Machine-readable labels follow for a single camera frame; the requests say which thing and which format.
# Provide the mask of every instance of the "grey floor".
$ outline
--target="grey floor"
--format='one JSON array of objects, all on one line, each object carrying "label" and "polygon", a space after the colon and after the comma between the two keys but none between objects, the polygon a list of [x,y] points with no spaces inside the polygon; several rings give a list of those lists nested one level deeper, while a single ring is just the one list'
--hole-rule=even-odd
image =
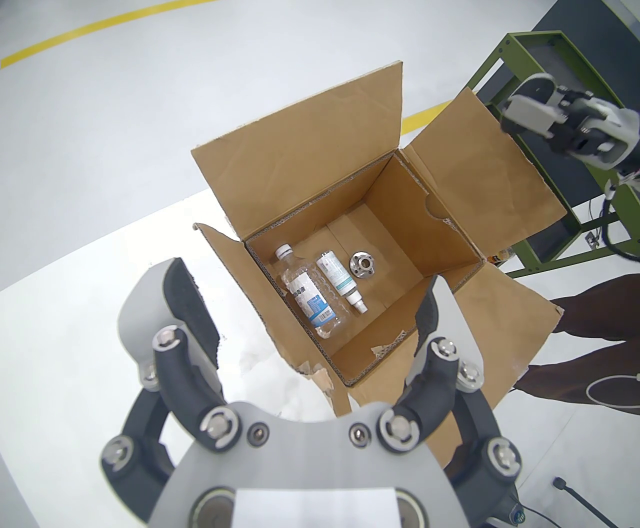
[{"label": "grey floor", "polygon": [[[0,220],[10,226],[0,231],[0,452],[16,485],[0,467],[0,491],[24,498],[0,509],[0,524],[138,525],[105,484],[97,457],[138,391],[115,331],[119,308],[148,266],[168,257],[185,258],[223,334],[227,398],[291,419],[329,418],[324,397],[277,355],[236,283],[191,230],[202,221],[232,234],[190,149],[398,59],[403,113],[414,114],[454,96],[504,33],[530,29],[552,3],[218,0],[0,70]],[[0,0],[0,57],[151,4]],[[584,207],[577,213],[588,215]],[[609,257],[522,282],[554,298],[637,271]],[[554,335],[534,362],[601,345]],[[496,414],[525,457],[518,485],[526,504],[564,528],[598,526],[551,487],[560,474],[620,526],[637,523],[637,417],[519,393]],[[175,423],[163,435],[179,460],[189,438]],[[525,524],[547,525],[534,515]]]}]

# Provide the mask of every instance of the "label sticker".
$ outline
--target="label sticker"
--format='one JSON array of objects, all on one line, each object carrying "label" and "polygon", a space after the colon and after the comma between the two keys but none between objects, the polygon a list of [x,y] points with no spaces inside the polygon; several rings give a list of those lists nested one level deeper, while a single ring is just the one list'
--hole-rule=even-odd
[{"label": "label sticker", "polygon": [[289,291],[312,325],[322,326],[335,317],[331,306],[308,274],[303,273],[292,280],[289,283]]}]

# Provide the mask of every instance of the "brown pants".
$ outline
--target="brown pants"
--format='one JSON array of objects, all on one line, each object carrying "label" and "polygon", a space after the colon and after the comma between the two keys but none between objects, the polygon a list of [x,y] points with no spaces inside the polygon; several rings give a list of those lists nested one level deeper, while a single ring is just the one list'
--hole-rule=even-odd
[{"label": "brown pants", "polygon": [[[565,312],[554,330],[578,337],[625,341],[572,361],[530,365],[515,384],[539,398],[571,403],[598,402],[615,406],[640,406],[640,381],[630,378],[602,380],[608,376],[640,373],[640,273],[598,284],[574,297],[552,301]],[[640,414],[637,409],[618,409]]]}]

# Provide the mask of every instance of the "blue label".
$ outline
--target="blue label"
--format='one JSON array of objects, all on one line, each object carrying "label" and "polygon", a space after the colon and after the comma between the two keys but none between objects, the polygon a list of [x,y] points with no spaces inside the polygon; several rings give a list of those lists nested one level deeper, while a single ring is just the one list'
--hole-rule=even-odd
[{"label": "blue label", "polygon": [[311,320],[311,324],[314,326],[322,326],[327,321],[331,321],[335,317],[333,310],[321,295],[311,297],[307,301],[307,304],[313,311],[313,314],[309,317],[309,319]]}]

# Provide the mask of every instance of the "screw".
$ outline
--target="screw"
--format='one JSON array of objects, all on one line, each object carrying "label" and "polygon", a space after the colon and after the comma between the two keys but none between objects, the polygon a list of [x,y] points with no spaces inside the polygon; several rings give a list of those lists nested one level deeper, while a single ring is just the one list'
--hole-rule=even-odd
[{"label": "screw", "polygon": [[493,450],[501,467],[511,469],[516,462],[516,454],[508,445],[497,445]]},{"label": "screw", "polygon": [[438,349],[445,356],[451,356],[456,353],[456,346],[453,344],[453,341],[442,340],[438,343]]},{"label": "screw", "polygon": [[267,424],[258,422],[249,427],[246,434],[246,441],[249,442],[249,445],[260,447],[264,445],[267,440],[269,440],[269,428]]},{"label": "screw", "polygon": [[384,447],[396,453],[406,453],[415,448],[420,441],[420,427],[415,421],[409,421],[396,415],[393,409],[387,409],[378,420],[378,436]]},{"label": "screw", "polygon": [[480,367],[471,361],[461,361],[458,368],[456,388],[462,392],[475,392],[484,385],[484,375]]},{"label": "screw", "polygon": [[458,359],[458,351],[453,341],[449,339],[440,339],[431,341],[431,350],[436,356],[447,361],[455,361]]},{"label": "screw", "polygon": [[394,416],[389,422],[388,431],[400,442],[406,442],[411,438],[411,424],[404,416]]},{"label": "screw", "polygon": [[207,434],[214,440],[219,440],[228,433],[229,426],[229,420],[225,418],[224,414],[215,414],[209,419]]},{"label": "screw", "polygon": [[158,332],[158,343],[162,346],[170,345],[175,341],[175,332],[171,328],[165,328]]},{"label": "screw", "polygon": [[492,438],[487,444],[487,454],[493,467],[503,477],[516,477],[520,473],[521,466],[515,448],[506,438]]},{"label": "screw", "polygon": [[102,460],[111,466],[115,473],[124,468],[131,460],[133,454],[133,441],[124,435],[112,438],[102,450]]},{"label": "screw", "polygon": [[365,424],[353,424],[349,429],[349,439],[356,447],[367,447],[370,438],[369,428]]},{"label": "screw", "polygon": [[145,376],[145,379],[147,381],[155,381],[156,378],[157,378],[156,366],[153,363],[149,363],[149,366],[147,367],[147,375]]},{"label": "screw", "polygon": [[127,452],[123,447],[118,447],[117,445],[108,445],[107,449],[102,455],[102,459],[110,465],[114,465],[116,462],[123,460]]},{"label": "screw", "polygon": [[480,371],[474,366],[466,362],[462,362],[460,366],[460,374],[469,381],[476,381],[480,375]]}]

